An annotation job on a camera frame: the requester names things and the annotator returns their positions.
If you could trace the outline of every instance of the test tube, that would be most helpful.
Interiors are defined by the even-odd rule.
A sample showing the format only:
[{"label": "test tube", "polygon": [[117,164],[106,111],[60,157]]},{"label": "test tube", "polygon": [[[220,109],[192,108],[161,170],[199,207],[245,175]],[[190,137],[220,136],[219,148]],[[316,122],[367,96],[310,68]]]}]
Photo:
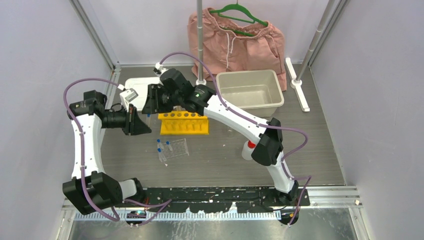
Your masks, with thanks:
[{"label": "test tube", "polygon": [[146,125],[148,127],[150,127],[150,119],[151,119],[150,114],[147,114],[147,116],[146,116]]},{"label": "test tube", "polygon": [[166,141],[166,145],[168,146],[168,148],[169,148],[170,151],[173,151],[173,148],[172,148],[172,146],[171,146],[171,144],[170,144],[169,141]]},{"label": "test tube", "polygon": [[157,141],[157,145],[161,148],[161,149],[165,149],[164,148],[164,145],[162,144],[162,142],[161,142],[161,140],[160,139],[158,139],[158,140],[156,140]]},{"label": "test tube", "polygon": [[159,153],[159,160],[163,163],[166,162],[167,158],[165,157],[164,153],[162,152],[162,149],[158,148],[157,152]]}]

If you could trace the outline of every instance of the pink shorts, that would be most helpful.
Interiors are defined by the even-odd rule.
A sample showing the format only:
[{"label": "pink shorts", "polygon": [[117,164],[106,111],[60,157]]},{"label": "pink shorts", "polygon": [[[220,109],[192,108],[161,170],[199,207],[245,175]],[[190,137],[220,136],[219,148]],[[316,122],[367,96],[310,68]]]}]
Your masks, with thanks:
[{"label": "pink shorts", "polygon": [[[268,22],[268,26],[254,23],[238,26],[229,18],[210,14],[213,8],[203,10],[203,61],[212,74],[222,72],[265,70],[276,72],[282,91],[287,89],[286,69],[284,67],[283,33]],[[236,35],[231,30],[221,27],[252,33],[255,36]],[[198,55],[197,14],[193,13],[188,20],[188,43],[190,51]],[[198,75],[199,63],[195,62],[193,73]],[[204,78],[211,80],[203,68]]]}]

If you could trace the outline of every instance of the cable connector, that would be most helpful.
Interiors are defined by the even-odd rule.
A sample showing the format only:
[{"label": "cable connector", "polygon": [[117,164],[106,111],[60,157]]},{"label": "cable connector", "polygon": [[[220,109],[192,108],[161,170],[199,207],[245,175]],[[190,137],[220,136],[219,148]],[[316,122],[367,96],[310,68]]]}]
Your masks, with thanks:
[{"label": "cable connector", "polygon": [[164,65],[160,64],[159,62],[154,65],[153,72],[156,74],[156,76],[160,77],[166,71],[168,71],[168,69],[165,68]]},{"label": "cable connector", "polygon": [[125,89],[125,86],[122,84],[119,84],[117,87],[119,90],[123,91]]},{"label": "cable connector", "polygon": [[139,95],[133,88],[126,89],[119,94],[120,102],[126,110],[129,109],[130,102],[136,99],[138,96]]}]

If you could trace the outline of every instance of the gray floor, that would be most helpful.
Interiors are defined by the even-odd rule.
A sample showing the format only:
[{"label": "gray floor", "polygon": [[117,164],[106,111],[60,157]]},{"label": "gray floor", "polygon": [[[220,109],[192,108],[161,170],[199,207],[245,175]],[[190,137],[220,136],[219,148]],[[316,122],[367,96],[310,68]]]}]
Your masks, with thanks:
[{"label": "gray floor", "polygon": [[[196,77],[188,66],[176,67],[194,82]],[[123,68],[119,83],[129,78],[154,77],[152,67]],[[286,127],[300,128],[309,134],[308,144],[287,159],[294,176],[312,175],[311,185],[343,185],[333,143],[318,99],[311,73],[304,74],[303,91],[310,112],[302,112],[294,90],[283,92],[284,105],[277,109],[274,118]],[[119,102],[116,94],[114,102]],[[161,121],[157,115],[151,119],[151,134],[125,136],[121,129],[107,129],[101,148],[105,172],[121,181],[138,178],[144,187],[212,187],[212,186],[264,186],[273,185],[265,167],[241,157],[247,140],[235,133],[228,137],[227,126],[209,120],[209,135],[160,135]],[[159,161],[157,139],[172,141],[186,139],[189,156],[171,158],[165,166]],[[283,132],[284,151],[303,142],[298,133]]]}]

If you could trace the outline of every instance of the beige plastic tub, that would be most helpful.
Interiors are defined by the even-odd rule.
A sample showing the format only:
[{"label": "beige plastic tub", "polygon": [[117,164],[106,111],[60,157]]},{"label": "beige plastic tub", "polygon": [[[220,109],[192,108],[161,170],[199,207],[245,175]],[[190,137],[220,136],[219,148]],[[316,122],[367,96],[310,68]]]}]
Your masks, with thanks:
[{"label": "beige plastic tub", "polygon": [[274,70],[221,72],[216,83],[222,97],[258,117],[270,117],[284,104]]}]

